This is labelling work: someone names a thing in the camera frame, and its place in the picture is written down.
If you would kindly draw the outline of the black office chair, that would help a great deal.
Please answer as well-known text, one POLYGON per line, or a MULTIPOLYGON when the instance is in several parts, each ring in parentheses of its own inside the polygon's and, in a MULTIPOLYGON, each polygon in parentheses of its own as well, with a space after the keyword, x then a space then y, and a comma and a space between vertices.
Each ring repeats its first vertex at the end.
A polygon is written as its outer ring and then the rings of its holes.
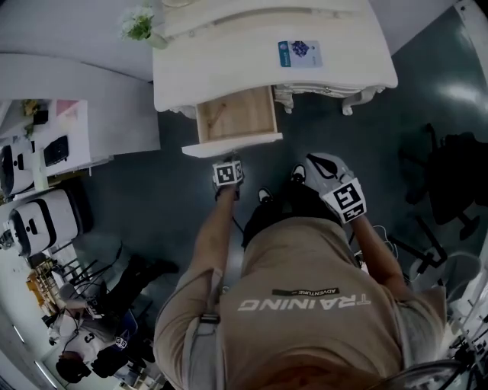
POLYGON ((480 224, 480 217, 469 217, 466 209, 473 203, 488 207, 488 184, 482 183, 483 176, 488 174, 488 142, 478 141, 472 132, 438 139, 430 123, 425 125, 424 132, 431 141, 431 151, 425 160, 403 148, 398 151, 401 161, 422 169, 422 184, 407 192, 406 202, 416 205, 428 197, 435 223, 445 225, 460 220, 463 227, 459 238, 464 241, 480 224))

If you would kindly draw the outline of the black keyboard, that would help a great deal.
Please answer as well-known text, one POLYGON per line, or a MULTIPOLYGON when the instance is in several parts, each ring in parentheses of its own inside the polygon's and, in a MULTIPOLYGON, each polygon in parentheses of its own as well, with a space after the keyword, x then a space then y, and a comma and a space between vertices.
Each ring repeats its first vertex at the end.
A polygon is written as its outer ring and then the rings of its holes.
POLYGON ((68 136, 64 135, 52 141, 43 150, 44 163, 46 167, 65 161, 69 157, 68 136))

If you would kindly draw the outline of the wooden slatted rack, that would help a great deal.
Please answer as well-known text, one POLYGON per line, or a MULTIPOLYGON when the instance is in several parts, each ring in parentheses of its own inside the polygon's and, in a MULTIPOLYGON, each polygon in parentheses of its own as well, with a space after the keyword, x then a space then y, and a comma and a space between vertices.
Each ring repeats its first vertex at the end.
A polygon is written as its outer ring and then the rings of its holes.
POLYGON ((58 306, 59 287, 53 275, 55 265, 48 259, 33 268, 27 276, 27 288, 34 294, 40 307, 58 306))

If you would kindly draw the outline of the plant in black pot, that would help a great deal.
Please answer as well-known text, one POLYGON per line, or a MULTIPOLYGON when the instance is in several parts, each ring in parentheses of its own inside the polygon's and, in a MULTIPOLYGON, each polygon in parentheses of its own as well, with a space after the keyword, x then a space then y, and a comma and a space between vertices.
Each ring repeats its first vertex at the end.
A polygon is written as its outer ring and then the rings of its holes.
POLYGON ((44 125, 49 120, 49 101, 25 99, 21 102, 22 113, 33 119, 33 125, 44 125))

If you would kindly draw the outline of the person's beige shirt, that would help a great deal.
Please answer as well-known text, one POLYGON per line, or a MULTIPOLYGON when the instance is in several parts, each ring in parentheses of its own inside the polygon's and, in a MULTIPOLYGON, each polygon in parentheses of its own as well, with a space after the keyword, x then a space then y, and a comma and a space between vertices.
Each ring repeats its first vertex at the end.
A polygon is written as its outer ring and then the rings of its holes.
POLYGON ((301 357, 386 378, 438 355, 445 289, 395 299, 355 265, 345 233, 328 220, 264 229, 226 293, 221 276, 187 271, 159 313, 154 354, 177 390, 240 390, 301 357))

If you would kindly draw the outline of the long white box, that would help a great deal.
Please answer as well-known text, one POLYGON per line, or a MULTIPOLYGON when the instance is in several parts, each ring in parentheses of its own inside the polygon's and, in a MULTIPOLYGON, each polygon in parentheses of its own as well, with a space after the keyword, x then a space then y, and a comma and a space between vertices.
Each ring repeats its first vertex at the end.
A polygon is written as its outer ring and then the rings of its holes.
POLYGON ((31 170, 34 180, 34 188, 37 191, 48 190, 49 183, 43 149, 39 149, 32 154, 31 170))

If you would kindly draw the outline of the white metal rack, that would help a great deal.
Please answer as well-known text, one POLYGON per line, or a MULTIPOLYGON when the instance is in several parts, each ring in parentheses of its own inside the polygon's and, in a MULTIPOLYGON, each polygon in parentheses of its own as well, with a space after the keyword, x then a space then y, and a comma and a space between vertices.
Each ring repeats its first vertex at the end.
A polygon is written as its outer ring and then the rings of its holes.
POLYGON ((466 390, 488 390, 488 266, 449 305, 451 333, 446 356, 461 362, 466 390))

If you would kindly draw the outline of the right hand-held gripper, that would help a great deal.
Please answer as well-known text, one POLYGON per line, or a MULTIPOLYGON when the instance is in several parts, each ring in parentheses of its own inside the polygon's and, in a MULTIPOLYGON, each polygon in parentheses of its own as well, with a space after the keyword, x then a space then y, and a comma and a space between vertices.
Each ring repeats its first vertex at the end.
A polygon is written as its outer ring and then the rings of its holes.
POLYGON ((320 198, 339 216, 342 224, 349 223, 367 212, 359 180, 339 156, 309 153, 306 162, 320 198), (342 185, 325 193, 324 180, 340 182, 342 185))

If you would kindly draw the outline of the person's left forearm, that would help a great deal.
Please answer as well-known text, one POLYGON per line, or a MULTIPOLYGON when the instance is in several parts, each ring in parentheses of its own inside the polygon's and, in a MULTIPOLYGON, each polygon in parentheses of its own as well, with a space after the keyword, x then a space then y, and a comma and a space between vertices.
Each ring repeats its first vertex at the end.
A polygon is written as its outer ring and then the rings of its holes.
POLYGON ((236 189, 236 185, 220 189, 213 210, 201 226, 188 268, 192 276, 201 275, 208 270, 221 273, 226 270, 236 189))

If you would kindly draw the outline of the grey stool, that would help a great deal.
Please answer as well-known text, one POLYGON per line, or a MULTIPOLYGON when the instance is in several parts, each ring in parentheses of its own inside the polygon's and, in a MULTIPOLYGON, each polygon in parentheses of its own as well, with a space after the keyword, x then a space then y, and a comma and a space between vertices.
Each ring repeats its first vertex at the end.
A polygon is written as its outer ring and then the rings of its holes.
POLYGON ((436 250, 427 251, 433 255, 435 266, 425 264, 417 258, 411 265, 407 279, 415 291, 423 291, 435 286, 446 289, 447 302, 459 300, 467 285, 481 270, 481 260, 478 256, 464 251, 448 253, 445 261, 436 250))

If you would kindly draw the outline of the white desk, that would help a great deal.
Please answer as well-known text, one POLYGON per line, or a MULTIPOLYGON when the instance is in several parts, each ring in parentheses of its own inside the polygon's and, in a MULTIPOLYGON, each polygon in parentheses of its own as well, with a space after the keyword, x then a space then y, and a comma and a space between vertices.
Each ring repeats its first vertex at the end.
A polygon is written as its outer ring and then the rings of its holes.
POLYGON ((56 118, 55 104, 58 99, 38 99, 49 101, 49 120, 44 125, 33 125, 31 117, 22 113, 23 100, 0 99, 0 148, 16 142, 31 142, 33 153, 45 149, 52 141, 67 135, 69 157, 65 161, 46 167, 47 177, 55 177, 102 164, 112 158, 110 152, 97 157, 90 150, 88 131, 88 102, 85 101, 83 116, 79 119, 56 118))

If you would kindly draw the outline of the blue and white packet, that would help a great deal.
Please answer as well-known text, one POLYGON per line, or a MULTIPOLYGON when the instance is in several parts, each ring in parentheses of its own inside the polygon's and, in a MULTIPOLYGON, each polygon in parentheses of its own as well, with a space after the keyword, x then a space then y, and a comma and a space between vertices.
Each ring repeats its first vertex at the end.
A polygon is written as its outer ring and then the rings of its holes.
POLYGON ((315 69, 323 66, 317 40, 280 41, 278 54, 282 68, 315 69))

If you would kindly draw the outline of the white appliance with black trim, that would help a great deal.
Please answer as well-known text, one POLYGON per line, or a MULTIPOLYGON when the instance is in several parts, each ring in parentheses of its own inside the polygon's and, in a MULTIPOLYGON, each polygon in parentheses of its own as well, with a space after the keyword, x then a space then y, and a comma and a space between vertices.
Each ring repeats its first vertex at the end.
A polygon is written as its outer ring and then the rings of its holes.
POLYGON ((5 198, 34 187, 31 142, 16 142, 0 148, 0 191, 5 198))
POLYGON ((7 227, 12 246, 22 257, 31 257, 82 233, 78 205, 66 189, 55 189, 11 210, 7 227))

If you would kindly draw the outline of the pink paper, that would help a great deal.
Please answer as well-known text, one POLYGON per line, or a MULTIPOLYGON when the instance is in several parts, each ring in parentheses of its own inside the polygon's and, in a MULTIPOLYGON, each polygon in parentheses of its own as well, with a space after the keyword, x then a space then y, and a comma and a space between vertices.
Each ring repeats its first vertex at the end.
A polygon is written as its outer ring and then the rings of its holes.
POLYGON ((83 116, 83 111, 85 109, 85 101, 75 101, 75 100, 60 100, 58 99, 55 104, 56 108, 56 118, 68 117, 79 119, 83 116))

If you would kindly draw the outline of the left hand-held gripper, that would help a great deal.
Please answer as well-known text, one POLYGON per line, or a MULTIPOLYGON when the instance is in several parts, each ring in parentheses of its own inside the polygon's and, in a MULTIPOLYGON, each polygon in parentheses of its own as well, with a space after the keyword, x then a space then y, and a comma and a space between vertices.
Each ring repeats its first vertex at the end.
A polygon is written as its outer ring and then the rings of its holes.
POLYGON ((237 151, 225 156, 220 162, 213 164, 213 185, 216 190, 216 197, 220 195, 223 188, 235 187, 235 200, 240 197, 239 186, 244 180, 241 157, 237 151))

